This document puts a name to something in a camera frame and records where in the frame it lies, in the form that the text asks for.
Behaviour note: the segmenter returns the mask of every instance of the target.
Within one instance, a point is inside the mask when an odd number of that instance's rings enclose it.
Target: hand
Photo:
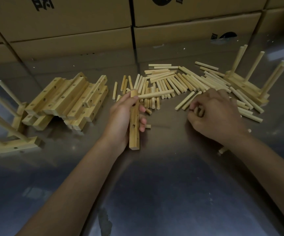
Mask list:
[[[200,105],[205,110],[202,118],[193,111]],[[216,91],[210,88],[205,93],[197,95],[189,109],[188,120],[193,128],[223,146],[240,139],[241,136],[249,135],[237,109],[236,99],[230,99],[223,89]]]
[[[110,109],[110,116],[102,138],[114,147],[117,156],[126,148],[129,141],[130,108],[139,99],[138,96],[130,97],[130,92],[123,95]],[[145,112],[145,107],[139,105],[139,110]],[[140,115],[141,132],[145,131],[146,118]]]

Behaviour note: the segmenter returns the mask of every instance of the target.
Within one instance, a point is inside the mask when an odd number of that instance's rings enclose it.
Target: left hand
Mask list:
[[[130,97],[131,93],[123,95],[110,109],[110,116],[102,138],[114,147],[119,156],[126,148],[129,141],[130,108],[139,99],[138,96]],[[139,105],[140,112],[145,112],[145,107]],[[141,132],[145,131],[146,118],[140,115]]]

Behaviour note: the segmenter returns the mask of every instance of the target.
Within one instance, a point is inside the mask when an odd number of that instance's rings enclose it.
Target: upright dowel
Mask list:
[[[17,136],[19,139],[29,142],[29,138],[25,135],[21,134],[20,132],[16,131],[11,125],[9,125],[4,119],[0,118],[0,126],[12,133],[14,136]]]
[[[0,80],[0,86],[10,95],[10,97],[19,105],[23,106],[23,103],[12,93],[12,91]]]
[[[249,79],[250,76],[253,74],[254,70],[256,69],[257,65],[259,64],[260,60],[262,59],[263,55],[265,54],[264,51],[261,51],[257,57],[257,59],[255,60],[255,63],[253,64],[253,66],[251,67],[250,71],[248,72],[246,78],[244,79],[244,83],[246,83]]]

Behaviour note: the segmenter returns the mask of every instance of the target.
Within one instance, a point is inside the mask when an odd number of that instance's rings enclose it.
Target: wooden plank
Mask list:
[[[47,100],[57,91],[64,82],[62,78],[54,78],[44,90],[38,94],[38,96],[26,107],[26,112],[28,114],[34,115],[36,117],[43,116],[45,113],[42,108],[45,106]]]
[[[89,93],[89,95],[85,98],[83,101],[84,107],[89,108],[93,106],[94,100],[97,98],[98,94],[100,93],[100,90],[103,88],[103,86],[107,82],[107,76],[102,75],[97,83],[93,86],[92,91]]]
[[[23,105],[19,105],[17,109],[17,114],[19,117],[14,117],[12,122],[12,127],[15,128],[16,131],[23,132],[25,129],[25,126],[22,123],[22,120],[28,115],[28,113],[25,111],[25,108],[27,107],[28,103],[22,103]]]
[[[68,105],[79,95],[80,90],[87,81],[84,77],[78,77],[71,87],[60,97],[60,99],[52,106],[53,115],[60,116],[66,110]]]
[[[101,104],[103,103],[106,95],[108,93],[108,87],[104,86],[101,90],[101,92],[98,95],[98,98],[94,101],[94,105],[90,108],[85,108],[86,113],[84,115],[84,117],[86,118],[87,122],[93,122],[96,114],[98,113]]]
[[[131,97],[138,95],[138,91],[132,90]],[[130,109],[130,130],[129,130],[129,148],[131,150],[140,149],[140,119],[139,119],[139,100]]]
[[[22,151],[30,148],[37,148],[41,143],[41,139],[38,137],[29,138],[28,142],[21,139],[4,142],[4,146],[0,146],[0,154],[14,151]]]
[[[36,122],[34,122],[33,127],[37,131],[43,131],[48,126],[52,118],[53,118],[53,115],[41,116],[37,119]]]

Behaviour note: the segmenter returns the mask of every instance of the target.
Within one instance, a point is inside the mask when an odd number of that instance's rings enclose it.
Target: wooden block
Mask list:
[[[30,148],[37,148],[41,143],[41,139],[38,137],[28,138],[29,141],[25,142],[21,139],[4,142],[5,145],[0,146],[0,154],[14,151],[22,151]]]
[[[13,122],[12,122],[12,127],[18,131],[18,132],[23,132],[25,129],[25,126],[22,124],[22,120],[27,116],[27,112],[25,111],[25,108],[27,107],[28,103],[22,103],[22,105],[18,106],[17,109],[17,114],[19,117],[14,117]],[[11,132],[7,134],[8,137],[13,136]]]
[[[93,88],[93,86],[90,86],[88,82],[85,85],[87,86],[85,91],[82,93],[81,97],[78,98],[77,102],[73,104],[73,107],[67,115],[67,118],[69,120],[77,120],[81,115],[82,111],[84,110],[83,101]]]
[[[32,126],[36,121],[37,121],[37,117],[35,117],[34,115],[27,115],[23,120],[22,123],[24,123],[27,126]]]
[[[138,95],[138,91],[131,91],[131,97]],[[139,100],[130,109],[130,130],[129,130],[129,148],[131,150],[140,149],[140,118],[139,118]]]
[[[45,115],[39,117],[32,125],[37,131],[43,131],[53,119],[53,115]]]
[[[93,106],[93,101],[98,97],[98,94],[100,93],[101,89],[104,87],[104,85],[107,82],[107,76],[102,75],[97,83],[93,86],[92,91],[89,93],[89,95],[84,100],[83,104],[84,107],[89,108]]]
[[[62,78],[54,78],[44,90],[26,107],[26,112],[36,117],[45,115],[42,111],[47,100],[54,94],[64,82]]]
[[[106,95],[108,93],[108,87],[107,86],[103,86],[101,92],[98,94],[98,98],[94,101],[94,104],[92,107],[85,109],[86,110],[86,114],[85,114],[85,118],[87,122],[92,122],[101,106],[101,104],[103,103]]]

